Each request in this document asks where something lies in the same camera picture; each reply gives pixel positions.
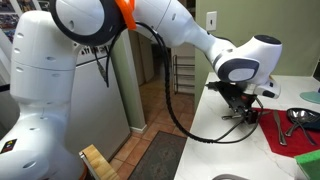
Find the table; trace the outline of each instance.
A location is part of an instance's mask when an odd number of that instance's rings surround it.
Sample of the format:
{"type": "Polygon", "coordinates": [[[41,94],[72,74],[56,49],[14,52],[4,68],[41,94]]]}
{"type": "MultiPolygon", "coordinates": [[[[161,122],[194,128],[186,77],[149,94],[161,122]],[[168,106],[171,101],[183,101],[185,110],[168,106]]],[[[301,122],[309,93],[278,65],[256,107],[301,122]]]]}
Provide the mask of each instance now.
{"type": "MultiPolygon", "coordinates": [[[[278,99],[259,97],[265,108],[287,110],[303,107],[320,111],[320,105],[300,98],[301,92],[317,91],[320,83],[312,77],[273,76],[281,84],[278,99]]],[[[207,83],[218,81],[209,73],[207,83]]],[[[216,139],[229,130],[234,121],[223,121],[221,116],[232,111],[218,92],[204,88],[190,132],[200,137],[216,139]]],[[[252,126],[241,125],[225,140],[236,140],[252,126]]],[[[260,126],[246,140],[236,144],[205,144],[188,138],[175,179],[213,179],[232,174],[246,179],[306,179],[295,159],[271,152],[260,126]]]]}

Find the gray mat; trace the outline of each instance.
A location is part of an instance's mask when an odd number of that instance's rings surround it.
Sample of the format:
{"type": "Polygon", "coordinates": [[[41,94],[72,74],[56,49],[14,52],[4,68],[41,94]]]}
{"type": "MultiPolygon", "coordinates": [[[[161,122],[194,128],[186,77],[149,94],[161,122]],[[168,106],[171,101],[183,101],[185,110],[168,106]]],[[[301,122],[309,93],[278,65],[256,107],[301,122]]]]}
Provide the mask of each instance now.
{"type": "Polygon", "coordinates": [[[174,179],[186,140],[186,138],[159,131],[129,179],[174,179]]]}

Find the black cable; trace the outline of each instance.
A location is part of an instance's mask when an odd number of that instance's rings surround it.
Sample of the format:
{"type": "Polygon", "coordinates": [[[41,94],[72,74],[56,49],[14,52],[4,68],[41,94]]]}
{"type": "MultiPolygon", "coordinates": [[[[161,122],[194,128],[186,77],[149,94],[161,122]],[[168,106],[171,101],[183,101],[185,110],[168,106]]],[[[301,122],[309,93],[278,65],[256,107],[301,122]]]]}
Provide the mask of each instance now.
{"type": "Polygon", "coordinates": [[[101,74],[104,82],[106,82],[107,87],[109,87],[109,79],[108,79],[108,76],[107,76],[108,73],[106,72],[106,71],[108,71],[108,70],[107,70],[107,68],[106,68],[106,70],[104,70],[103,66],[101,65],[101,63],[100,63],[100,61],[99,61],[99,58],[98,58],[98,56],[97,56],[96,47],[91,47],[91,49],[93,49],[93,54],[94,54],[94,56],[95,56],[95,58],[96,58],[95,60],[96,60],[97,65],[98,65],[99,72],[100,72],[100,74],[101,74]]]}
{"type": "Polygon", "coordinates": [[[111,56],[111,51],[115,45],[115,43],[117,42],[118,38],[120,37],[121,33],[127,29],[127,27],[125,25],[123,25],[119,30],[118,32],[116,33],[116,35],[114,36],[112,42],[111,42],[111,45],[110,45],[110,49],[108,51],[108,48],[106,46],[104,46],[103,48],[105,49],[106,51],[106,56],[103,56],[103,57],[100,57],[98,58],[97,56],[97,52],[96,52],[96,48],[95,47],[91,47],[91,49],[93,49],[93,52],[94,52],[94,56],[95,56],[95,60],[97,62],[97,65],[98,65],[98,69],[99,69],[99,72],[103,78],[103,80],[106,82],[106,85],[107,87],[109,88],[109,62],[110,62],[110,56],[111,56]],[[103,59],[103,58],[107,58],[106,60],[106,66],[105,66],[105,69],[103,68],[103,66],[101,65],[99,59],[103,59]]]}
{"type": "Polygon", "coordinates": [[[227,136],[236,126],[238,125],[235,125],[233,128],[231,128],[227,133],[225,133],[224,135],[222,135],[220,138],[218,139],[206,139],[206,138],[201,138],[201,137],[198,137],[192,133],[190,133],[189,131],[187,131],[185,128],[183,128],[183,126],[179,123],[179,121],[177,120],[174,112],[173,112],[173,109],[172,109],[172,105],[171,105],[171,97],[170,97],[170,70],[169,70],[169,55],[168,55],[168,52],[166,50],[166,46],[165,46],[165,42],[163,41],[162,37],[156,32],[154,31],[152,28],[150,28],[148,25],[144,24],[144,23],[141,23],[141,22],[136,22],[136,24],[146,28],[147,30],[149,30],[152,35],[154,36],[154,38],[156,39],[156,41],[158,42],[158,44],[160,45],[160,48],[161,48],[161,51],[162,51],[162,54],[164,55],[164,66],[165,66],[165,93],[166,93],[166,103],[167,103],[167,108],[168,108],[168,111],[169,111],[169,114],[171,116],[171,119],[173,120],[173,122],[176,124],[176,126],[179,128],[179,130],[181,132],[183,132],[185,135],[187,135],[188,137],[196,140],[196,141],[199,141],[199,142],[203,142],[203,143],[219,143],[219,144],[231,144],[231,143],[237,143],[237,142],[240,142],[240,141],[243,141],[245,140],[246,138],[248,138],[255,130],[256,128],[258,127],[259,125],[259,122],[261,120],[261,116],[262,116],[262,113],[263,113],[263,106],[261,104],[261,102],[258,100],[258,98],[255,97],[255,99],[257,101],[259,101],[259,105],[261,107],[261,113],[257,119],[257,122],[255,124],[255,126],[253,127],[253,129],[247,134],[245,135],[244,137],[242,137],[241,139],[238,139],[238,140],[235,140],[235,141],[226,141],[226,142],[221,142],[220,140],[222,138],[224,138],[225,136],[227,136]]]}

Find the floor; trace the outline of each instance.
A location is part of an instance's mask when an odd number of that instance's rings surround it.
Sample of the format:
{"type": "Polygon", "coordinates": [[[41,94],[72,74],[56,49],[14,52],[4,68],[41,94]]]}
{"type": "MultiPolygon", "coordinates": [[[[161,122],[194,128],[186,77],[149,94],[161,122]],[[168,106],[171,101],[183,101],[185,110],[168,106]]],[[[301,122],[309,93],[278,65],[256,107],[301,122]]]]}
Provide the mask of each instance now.
{"type": "MultiPolygon", "coordinates": [[[[148,129],[144,134],[132,133],[110,162],[121,179],[127,179],[130,176],[158,131],[185,137],[172,122],[166,109],[163,71],[162,68],[156,69],[160,71],[155,72],[155,77],[140,86],[141,101],[148,129]]],[[[185,129],[190,130],[194,118],[194,96],[174,94],[171,91],[171,101],[179,122],[185,129]]]]}

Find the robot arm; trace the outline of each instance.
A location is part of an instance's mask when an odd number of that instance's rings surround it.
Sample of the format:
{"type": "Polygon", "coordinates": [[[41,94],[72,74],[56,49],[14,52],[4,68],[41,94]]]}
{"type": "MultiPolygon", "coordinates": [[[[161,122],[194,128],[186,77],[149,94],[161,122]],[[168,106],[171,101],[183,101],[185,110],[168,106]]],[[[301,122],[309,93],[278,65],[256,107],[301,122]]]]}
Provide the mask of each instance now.
{"type": "MultiPolygon", "coordinates": [[[[129,25],[125,19],[130,16],[124,18],[123,13],[128,13],[122,12],[119,2],[133,10],[131,19],[152,27],[168,47],[184,42],[195,45],[222,81],[244,83],[251,94],[263,94],[268,88],[268,92],[279,94],[268,83],[281,52],[281,43],[274,38],[255,36],[236,48],[200,28],[176,0],[50,0],[51,14],[24,13],[16,29],[10,93],[19,104],[20,117],[0,141],[1,178],[81,176],[79,158],[64,147],[81,47],[73,41],[90,46],[110,43],[123,25],[129,25]]],[[[135,30],[153,39],[142,27],[135,30]]]]}
{"type": "MultiPolygon", "coordinates": [[[[272,98],[280,94],[279,86],[269,78],[282,50],[281,42],[273,37],[254,36],[236,48],[228,40],[214,37],[202,29],[177,0],[90,0],[81,3],[51,0],[50,3],[57,26],[80,44],[96,46],[110,42],[122,25],[128,25],[127,18],[131,16],[157,31],[168,47],[185,42],[193,44],[205,54],[221,81],[241,82],[242,85],[245,82],[243,88],[248,94],[272,98]],[[121,3],[126,3],[125,8],[131,8],[132,12],[119,8],[121,3]]],[[[137,26],[134,30],[154,40],[143,27],[137,26]]]]}

